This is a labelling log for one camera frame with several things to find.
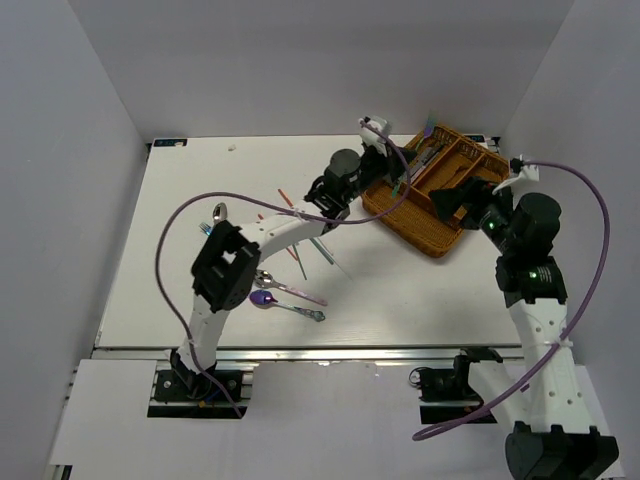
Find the rose gold fork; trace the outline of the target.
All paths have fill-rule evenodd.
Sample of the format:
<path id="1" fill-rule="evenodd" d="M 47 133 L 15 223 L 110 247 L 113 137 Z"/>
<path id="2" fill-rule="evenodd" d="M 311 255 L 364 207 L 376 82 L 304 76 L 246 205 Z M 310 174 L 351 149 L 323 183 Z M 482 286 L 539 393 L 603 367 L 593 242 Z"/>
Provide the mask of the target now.
<path id="1" fill-rule="evenodd" d="M 456 187 L 460 185 L 462 182 L 466 180 L 466 178 L 472 171 L 473 171 L 473 164 L 460 165 L 454 172 L 454 175 L 451 178 L 449 185 L 451 187 Z"/>

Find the silver patterned table knife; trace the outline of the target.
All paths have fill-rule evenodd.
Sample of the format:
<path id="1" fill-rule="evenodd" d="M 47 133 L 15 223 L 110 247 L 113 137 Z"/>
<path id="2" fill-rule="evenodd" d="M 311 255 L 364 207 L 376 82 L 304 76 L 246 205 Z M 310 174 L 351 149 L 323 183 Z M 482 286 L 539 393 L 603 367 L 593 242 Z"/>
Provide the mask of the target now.
<path id="1" fill-rule="evenodd" d="M 415 159 L 415 162 L 411 166 L 411 176 L 415 177 L 420 175 L 427 166 L 429 166 L 445 148 L 445 144 L 438 144 L 435 146 L 427 147 L 420 155 Z"/>

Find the iridescent rainbow fork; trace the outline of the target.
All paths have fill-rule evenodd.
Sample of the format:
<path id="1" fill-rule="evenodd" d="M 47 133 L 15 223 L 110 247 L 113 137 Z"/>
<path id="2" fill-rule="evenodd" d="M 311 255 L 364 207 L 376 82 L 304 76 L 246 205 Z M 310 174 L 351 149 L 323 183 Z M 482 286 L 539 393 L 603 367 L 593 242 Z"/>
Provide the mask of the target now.
<path id="1" fill-rule="evenodd" d="M 435 110 L 430 110 L 429 114 L 428 114 L 428 117 L 427 117 L 426 125 L 425 125 L 423 133 L 422 133 L 422 138 L 418 142 L 417 148 L 419 148 L 426 141 L 426 139 L 432 134 L 433 129 L 435 128 L 436 124 L 437 124 L 437 113 L 436 113 Z M 398 194 L 402 182 L 403 182 L 402 179 L 398 179 L 394 183 L 392 194 L 391 194 L 391 196 L 393 198 L 395 198 L 396 195 Z"/>

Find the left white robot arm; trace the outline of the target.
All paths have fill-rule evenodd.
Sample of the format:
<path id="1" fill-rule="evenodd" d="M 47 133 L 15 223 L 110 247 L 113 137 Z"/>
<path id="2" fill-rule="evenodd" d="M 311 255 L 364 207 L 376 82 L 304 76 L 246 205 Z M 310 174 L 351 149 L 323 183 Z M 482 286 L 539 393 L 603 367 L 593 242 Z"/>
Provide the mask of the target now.
<path id="1" fill-rule="evenodd" d="M 222 220 L 213 227 L 191 266 L 192 313 L 178 318 L 185 340 L 170 354 L 180 391 L 197 400 L 211 390 L 226 393 L 214 375 L 219 340 L 230 312 L 249 296 L 261 262 L 349 224 L 352 201 L 383 179 L 409 179 L 414 156 L 387 141 L 366 144 L 362 153 L 338 150 L 291 209 L 276 208 L 274 215 L 254 223 L 236 226 Z"/>

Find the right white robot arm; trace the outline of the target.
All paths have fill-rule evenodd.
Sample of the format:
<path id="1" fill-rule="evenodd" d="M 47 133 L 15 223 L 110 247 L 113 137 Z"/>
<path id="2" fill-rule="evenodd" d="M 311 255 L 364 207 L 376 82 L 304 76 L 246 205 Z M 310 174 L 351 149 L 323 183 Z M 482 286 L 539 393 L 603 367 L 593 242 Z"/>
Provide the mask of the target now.
<path id="1" fill-rule="evenodd" d="M 451 374 L 461 397 L 482 400 L 506 434 L 507 467 L 515 479 L 597 479 L 619 456 L 617 441 L 601 433 L 583 397 L 568 339 L 567 291 L 551 255 L 560 230 L 560 205 L 477 177 L 429 194 L 436 214 L 483 232 L 497 248 L 496 281 L 513 321 L 526 367 L 514 386 L 497 354 L 481 349 L 457 357 Z"/>

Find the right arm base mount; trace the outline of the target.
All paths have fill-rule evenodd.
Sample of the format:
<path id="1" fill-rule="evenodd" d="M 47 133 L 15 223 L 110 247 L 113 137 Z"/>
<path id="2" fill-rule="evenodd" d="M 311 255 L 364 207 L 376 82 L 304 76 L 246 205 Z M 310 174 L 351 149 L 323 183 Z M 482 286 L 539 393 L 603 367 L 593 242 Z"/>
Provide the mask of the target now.
<path id="1" fill-rule="evenodd" d="M 484 401 L 468 383 L 472 363 L 503 362 L 500 354 L 489 347 L 463 348 L 450 368 L 416 367 L 408 376 L 409 385 L 420 393 L 420 420 L 432 425 L 464 417 L 478 410 Z"/>

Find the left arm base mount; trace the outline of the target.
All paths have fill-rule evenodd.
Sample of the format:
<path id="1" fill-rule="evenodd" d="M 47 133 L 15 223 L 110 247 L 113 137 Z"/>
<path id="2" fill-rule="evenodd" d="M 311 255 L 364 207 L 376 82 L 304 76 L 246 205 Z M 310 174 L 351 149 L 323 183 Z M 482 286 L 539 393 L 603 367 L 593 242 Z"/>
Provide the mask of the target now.
<path id="1" fill-rule="evenodd" d="M 212 377 L 226 389 L 240 415 L 220 388 L 209 379 L 196 375 L 197 383 L 188 387 L 167 363 L 156 368 L 147 408 L 148 418 L 240 420 L 252 395 L 254 367 L 248 364 L 216 366 Z"/>

